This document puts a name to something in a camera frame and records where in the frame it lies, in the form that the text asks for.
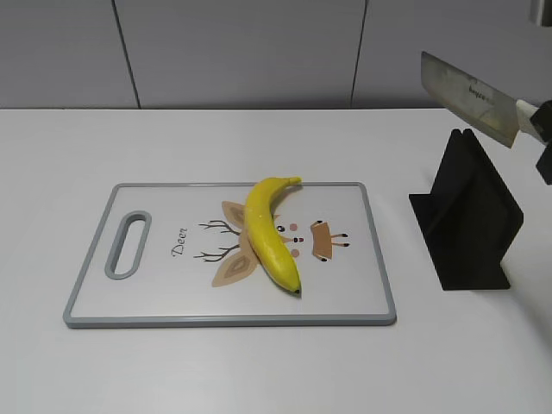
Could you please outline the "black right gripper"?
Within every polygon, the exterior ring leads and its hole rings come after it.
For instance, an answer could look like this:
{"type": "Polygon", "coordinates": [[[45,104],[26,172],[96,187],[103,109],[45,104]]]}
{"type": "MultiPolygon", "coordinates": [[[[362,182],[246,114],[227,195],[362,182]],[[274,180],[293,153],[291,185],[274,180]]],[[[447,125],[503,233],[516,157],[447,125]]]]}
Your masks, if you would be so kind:
{"type": "Polygon", "coordinates": [[[544,102],[530,117],[530,123],[542,139],[544,150],[536,169],[547,185],[552,183],[552,101],[544,102]]]}

